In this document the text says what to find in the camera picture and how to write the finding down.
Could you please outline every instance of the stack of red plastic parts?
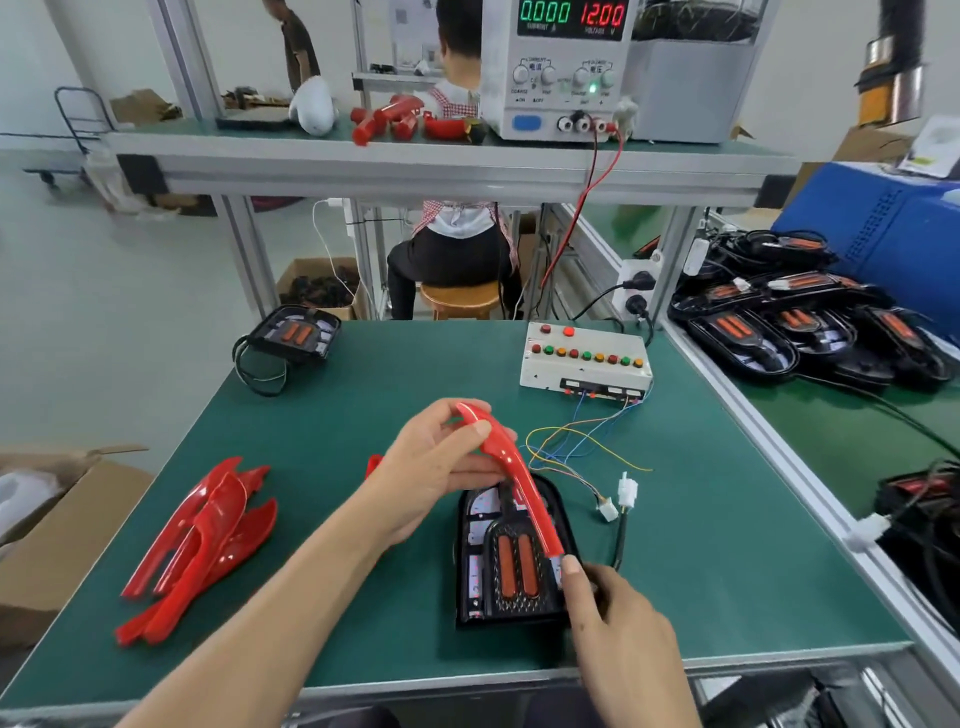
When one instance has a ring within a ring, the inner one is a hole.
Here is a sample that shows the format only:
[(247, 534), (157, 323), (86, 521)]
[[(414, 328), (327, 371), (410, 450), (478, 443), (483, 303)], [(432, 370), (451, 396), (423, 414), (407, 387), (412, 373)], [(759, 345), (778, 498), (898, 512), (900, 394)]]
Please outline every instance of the stack of red plastic parts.
[[(418, 114), (422, 108), (423, 101), (416, 96), (397, 95), (381, 109), (354, 109), (350, 112), (350, 121), (357, 125), (353, 130), (353, 143), (366, 147), (373, 138), (386, 133), (387, 127), (397, 141), (410, 141), (420, 125)], [(428, 139), (458, 141), (469, 136), (470, 120), (436, 119), (429, 111), (422, 117), (423, 135)]]
[(274, 530), (275, 498), (246, 510), (270, 466), (238, 473), (241, 460), (231, 457), (210, 471), (187, 494), (143, 557), (120, 594), (124, 598), (143, 596), (167, 554), (175, 551), (153, 589), (161, 599), (115, 630), (121, 646), (140, 638), (150, 644), (163, 642), (190, 602), (253, 556)]

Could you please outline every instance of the left hand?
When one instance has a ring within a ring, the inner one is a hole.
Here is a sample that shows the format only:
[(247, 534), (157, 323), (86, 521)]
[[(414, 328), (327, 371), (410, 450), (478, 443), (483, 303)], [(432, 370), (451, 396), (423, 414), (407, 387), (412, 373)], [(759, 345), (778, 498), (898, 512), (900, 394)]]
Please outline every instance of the left hand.
[[(403, 426), (357, 491), (377, 515), (389, 545), (405, 541), (446, 494), (490, 488), (506, 477), (496, 460), (473, 452), (490, 434), (490, 423), (451, 422), (460, 416), (460, 401), (491, 410), (480, 400), (435, 401)], [(515, 432), (507, 432), (516, 440)]]

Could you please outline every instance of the red wire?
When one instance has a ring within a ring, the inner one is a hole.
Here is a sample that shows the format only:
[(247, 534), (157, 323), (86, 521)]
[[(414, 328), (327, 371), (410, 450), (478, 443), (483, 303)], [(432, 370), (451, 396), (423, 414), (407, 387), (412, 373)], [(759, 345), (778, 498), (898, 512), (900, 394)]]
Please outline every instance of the red wire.
[[(564, 235), (564, 239), (560, 243), (560, 247), (557, 249), (557, 254), (554, 255), (553, 260), (550, 261), (550, 265), (546, 269), (546, 273), (543, 274), (543, 279), (540, 281), (540, 288), (542, 288), (546, 284), (547, 279), (550, 278), (550, 274), (553, 273), (553, 269), (556, 267), (558, 261), (560, 260), (560, 256), (563, 254), (567, 243), (570, 242), (570, 236), (573, 234), (574, 229), (577, 227), (577, 220), (580, 219), (580, 211), (584, 208), (584, 203), (587, 201), (587, 195), (590, 192), (592, 192), (600, 182), (602, 182), (607, 178), (607, 175), (609, 175), (610, 172), (613, 171), (613, 168), (620, 161), (620, 155), (623, 154), (624, 137), (619, 131), (617, 131), (616, 138), (619, 141), (619, 148), (616, 150), (616, 156), (613, 158), (613, 161), (610, 163), (610, 166), (607, 167), (607, 171), (604, 172), (602, 175), (600, 175), (600, 179), (594, 183), (590, 183), (588, 181), (587, 189), (585, 189), (581, 193), (580, 199), (577, 201), (577, 207), (573, 212), (573, 218), (570, 220), (570, 227), (566, 229), (566, 234)], [(593, 163), (594, 165), (596, 164), (596, 156), (594, 156), (593, 158)], [(593, 169), (591, 167), (588, 180), (592, 179), (592, 177), (593, 177)]]

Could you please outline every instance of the black cylinder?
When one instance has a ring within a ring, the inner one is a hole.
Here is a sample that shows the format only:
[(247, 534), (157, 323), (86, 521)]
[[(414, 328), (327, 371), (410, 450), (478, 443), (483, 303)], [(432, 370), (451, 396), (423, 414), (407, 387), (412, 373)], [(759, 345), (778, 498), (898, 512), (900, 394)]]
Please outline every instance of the black cylinder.
[(898, 72), (923, 62), (925, 19), (926, 0), (880, 0), (880, 36), (893, 36)]

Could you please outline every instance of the red plastic part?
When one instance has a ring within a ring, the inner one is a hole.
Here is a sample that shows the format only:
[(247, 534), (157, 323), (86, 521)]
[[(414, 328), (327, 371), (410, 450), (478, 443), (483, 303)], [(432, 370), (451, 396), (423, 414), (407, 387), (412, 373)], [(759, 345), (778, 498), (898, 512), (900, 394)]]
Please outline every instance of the red plastic part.
[(564, 545), (560, 542), (557, 529), (550, 519), (550, 514), (546, 511), (546, 506), (543, 505), (540, 491), (537, 490), (537, 485), (530, 476), (530, 471), (527, 470), (527, 466), (523, 462), (523, 458), (520, 457), (520, 452), (516, 449), (514, 441), (507, 434), (506, 428), (492, 414), (468, 402), (458, 402), (457, 409), (467, 423), (486, 420), (493, 425), (490, 435), (480, 446), (480, 451), (499, 460), (507, 474), (514, 479), (521, 499), (527, 506), (527, 513), (530, 515), (530, 520), (537, 531), (537, 537), (540, 539), (540, 545), (543, 546), (543, 553), (546, 557), (552, 559), (555, 556), (563, 556)]
[(376, 466), (378, 466), (382, 460), (383, 455), (371, 455), (370, 460), (367, 461), (367, 474), (365, 477), (370, 477), (371, 473), (376, 470)]
[(372, 116), (368, 116), (366, 119), (357, 124), (356, 129), (353, 130), (353, 143), (358, 147), (366, 147), (370, 140), (377, 136), (377, 122)]
[(174, 515), (163, 526), (163, 530), (160, 531), (160, 535), (156, 537), (143, 560), (140, 561), (136, 571), (133, 572), (133, 576), (130, 577), (130, 581), (127, 582), (127, 586), (120, 593), (121, 596), (127, 599), (136, 599), (146, 593), (147, 587), (150, 586), (150, 580), (156, 570), (160, 568), (167, 554), (178, 548), (183, 542), (187, 529), (197, 513), (204, 507), (210, 492), (220, 485), (225, 475), (236, 470), (241, 460), (243, 460), (242, 457), (230, 457), (224, 460), (187, 494), (177, 510), (174, 511)]
[(423, 119), (423, 135), (428, 139), (460, 141), (467, 138), (467, 123), (463, 119)]
[(200, 533), (200, 548), (180, 581), (160, 603), (154, 618), (143, 630), (143, 639), (161, 643), (174, 631), (190, 602), (201, 592), (207, 575), (220, 552), (236, 530), (247, 507), (247, 490), (234, 473), (227, 473), (220, 486), (210, 494), (204, 509), (194, 519)]
[[(231, 571), (243, 564), (263, 546), (276, 524), (276, 499), (271, 498), (259, 508), (247, 511), (237, 523), (237, 528), (221, 551), (217, 563), (204, 580), (204, 592)], [(121, 647), (129, 647), (143, 635), (143, 630), (153, 620), (162, 601), (155, 602), (147, 610), (117, 627), (113, 634)]]
[(423, 108), (422, 99), (416, 96), (400, 96), (382, 109), (373, 112), (377, 123), (386, 125), (390, 121), (399, 121), (404, 116), (416, 113)]
[[(244, 489), (247, 491), (247, 500), (260, 490), (260, 487), (263, 485), (263, 478), (269, 472), (269, 465), (261, 465), (259, 468), (254, 468), (251, 471), (243, 471), (237, 475), (237, 477), (240, 478), (240, 482), (243, 483)], [(155, 595), (162, 596), (170, 593), (174, 584), (180, 581), (180, 577), (183, 576), (183, 572), (186, 570), (190, 560), (197, 555), (199, 548), (200, 534), (197, 533), (196, 528), (191, 528), (176, 553), (174, 553), (174, 557), (170, 559), (167, 568), (163, 570), (163, 574), (161, 574), (157, 580), (156, 586), (154, 587)]]
[(399, 121), (395, 121), (390, 125), (394, 139), (398, 141), (410, 141), (414, 138), (414, 133), (417, 131), (418, 121), (417, 117), (412, 113), (404, 116)]

